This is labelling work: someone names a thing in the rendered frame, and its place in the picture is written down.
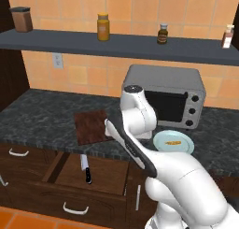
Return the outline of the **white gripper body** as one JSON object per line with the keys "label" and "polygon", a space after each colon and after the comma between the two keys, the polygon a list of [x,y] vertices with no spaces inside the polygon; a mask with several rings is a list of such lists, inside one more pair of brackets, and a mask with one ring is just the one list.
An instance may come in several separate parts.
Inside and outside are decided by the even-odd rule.
{"label": "white gripper body", "polygon": [[137,139],[151,139],[152,138],[152,132],[147,131],[145,133],[137,133],[134,135],[135,138]]}

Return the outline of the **light blue plate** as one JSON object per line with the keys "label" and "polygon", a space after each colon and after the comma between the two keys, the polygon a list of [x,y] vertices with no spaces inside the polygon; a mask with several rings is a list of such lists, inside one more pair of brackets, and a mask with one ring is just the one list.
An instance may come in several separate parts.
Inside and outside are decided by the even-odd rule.
{"label": "light blue plate", "polygon": [[[181,141],[181,145],[165,145],[165,141]],[[185,134],[174,130],[164,130],[157,133],[153,138],[153,145],[159,151],[186,152],[192,154],[194,151],[193,141]]]}

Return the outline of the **brown wooden cutting board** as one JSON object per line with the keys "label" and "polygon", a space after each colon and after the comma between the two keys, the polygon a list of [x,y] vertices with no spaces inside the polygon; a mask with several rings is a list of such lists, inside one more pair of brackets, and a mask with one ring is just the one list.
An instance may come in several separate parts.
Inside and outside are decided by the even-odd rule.
{"label": "brown wooden cutting board", "polygon": [[103,109],[75,114],[77,143],[79,146],[112,140],[105,135],[106,113]]}

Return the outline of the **open wooden drawer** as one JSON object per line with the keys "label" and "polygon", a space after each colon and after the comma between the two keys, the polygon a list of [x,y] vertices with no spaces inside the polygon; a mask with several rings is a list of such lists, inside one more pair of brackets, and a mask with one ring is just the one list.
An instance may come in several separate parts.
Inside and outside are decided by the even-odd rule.
{"label": "open wooden drawer", "polygon": [[[17,181],[9,189],[13,207],[76,222],[120,229],[126,221],[124,195],[127,162],[90,156],[91,184],[86,182],[80,156],[60,152],[42,179]],[[63,211],[90,207],[86,215]]]}

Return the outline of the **closed wooden drawer front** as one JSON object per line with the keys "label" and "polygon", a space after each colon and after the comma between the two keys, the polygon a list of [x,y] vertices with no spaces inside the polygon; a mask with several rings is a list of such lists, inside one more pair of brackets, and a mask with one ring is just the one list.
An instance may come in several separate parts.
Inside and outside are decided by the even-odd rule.
{"label": "closed wooden drawer front", "polygon": [[[25,153],[29,151],[29,154],[25,157],[16,157],[8,153],[10,149],[14,152]],[[17,168],[31,168],[41,172],[45,167],[48,167],[50,163],[56,157],[57,152],[55,150],[45,150],[35,147],[27,147],[9,143],[0,143],[0,168],[4,169],[17,169]]]}

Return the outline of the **dark wooden cupboard door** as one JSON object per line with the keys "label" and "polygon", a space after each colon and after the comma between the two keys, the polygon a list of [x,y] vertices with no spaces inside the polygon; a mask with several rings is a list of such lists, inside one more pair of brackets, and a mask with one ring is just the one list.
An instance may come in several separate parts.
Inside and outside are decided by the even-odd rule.
{"label": "dark wooden cupboard door", "polygon": [[[127,221],[133,229],[144,229],[146,222],[156,211],[157,203],[152,201],[146,194],[145,181],[146,173],[136,163],[129,163],[127,179]],[[138,184],[141,185],[139,209],[135,210],[136,192]]]}

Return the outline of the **grey toaster oven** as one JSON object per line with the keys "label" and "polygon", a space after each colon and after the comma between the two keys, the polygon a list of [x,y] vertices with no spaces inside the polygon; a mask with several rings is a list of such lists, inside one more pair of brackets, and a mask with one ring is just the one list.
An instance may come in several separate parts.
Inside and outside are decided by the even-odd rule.
{"label": "grey toaster oven", "polygon": [[132,64],[122,89],[129,85],[145,90],[158,125],[185,129],[198,126],[206,91],[197,69]]}

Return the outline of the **small dark bottle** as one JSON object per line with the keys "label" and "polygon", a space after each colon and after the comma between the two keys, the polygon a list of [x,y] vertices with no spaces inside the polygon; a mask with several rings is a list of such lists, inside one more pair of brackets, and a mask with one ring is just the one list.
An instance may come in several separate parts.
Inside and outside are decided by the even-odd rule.
{"label": "small dark bottle", "polygon": [[160,24],[161,29],[159,30],[158,36],[157,36],[158,44],[166,44],[167,43],[167,37],[168,37],[167,26],[168,26],[167,23]]}

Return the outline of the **yellow bottle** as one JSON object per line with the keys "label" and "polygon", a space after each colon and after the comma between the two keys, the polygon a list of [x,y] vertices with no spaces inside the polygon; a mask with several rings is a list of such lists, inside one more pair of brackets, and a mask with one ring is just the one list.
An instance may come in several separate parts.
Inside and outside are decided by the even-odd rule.
{"label": "yellow bottle", "polygon": [[100,41],[109,39],[109,19],[107,13],[99,13],[97,19],[97,38]]}

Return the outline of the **white and brown bottle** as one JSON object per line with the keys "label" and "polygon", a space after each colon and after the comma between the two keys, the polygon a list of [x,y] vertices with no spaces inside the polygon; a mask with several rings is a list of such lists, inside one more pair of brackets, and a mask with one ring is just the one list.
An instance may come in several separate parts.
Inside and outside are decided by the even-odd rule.
{"label": "white and brown bottle", "polygon": [[233,24],[228,24],[226,27],[226,30],[224,32],[222,41],[221,41],[221,47],[223,49],[228,49],[231,45],[232,42],[232,37],[233,37],[233,29],[234,25]]}

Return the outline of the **brown jar with dark lid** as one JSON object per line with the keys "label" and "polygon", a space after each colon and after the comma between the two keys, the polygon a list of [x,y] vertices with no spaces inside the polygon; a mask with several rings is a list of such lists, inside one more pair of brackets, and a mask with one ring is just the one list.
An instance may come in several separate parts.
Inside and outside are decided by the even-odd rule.
{"label": "brown jar with dark lid", "polygon": [[17,32],[27,33],[33,30],[33,23],[29,7],[11,7],[9,10],[12,14]]}

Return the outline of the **dark grey wall shelf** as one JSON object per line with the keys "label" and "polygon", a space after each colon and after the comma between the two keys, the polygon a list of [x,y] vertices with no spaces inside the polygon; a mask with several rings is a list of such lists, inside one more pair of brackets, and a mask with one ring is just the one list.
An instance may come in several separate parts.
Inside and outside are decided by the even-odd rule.
{"label": "dark grey wall shelf", "polygon": [[239,66],[239,50],[224,50],[210,39],[170,37],[160,45],[154,36],[111,35],[101,42],[95,33],[11,29],[0,33],[0,49]]}

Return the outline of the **white wall outlet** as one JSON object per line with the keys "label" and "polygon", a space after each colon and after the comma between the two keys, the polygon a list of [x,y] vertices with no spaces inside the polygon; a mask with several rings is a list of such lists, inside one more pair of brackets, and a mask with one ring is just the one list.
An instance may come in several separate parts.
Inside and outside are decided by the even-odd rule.
{"label": "white wall outlet", "polygon": [[60,53],[53,52],[52,61],[55,68],[63,69],[63,57]]}

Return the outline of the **dark wooden wall cabinet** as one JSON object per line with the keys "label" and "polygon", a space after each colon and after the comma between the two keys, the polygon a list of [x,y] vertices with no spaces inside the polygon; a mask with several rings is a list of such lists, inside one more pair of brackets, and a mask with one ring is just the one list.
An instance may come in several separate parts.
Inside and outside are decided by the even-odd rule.
{"label": "dark wooden wall cabinet", "polygon": [[234,29],[233,29],[232,45],[239,51],[239,3],[235,12],[233,25]]}

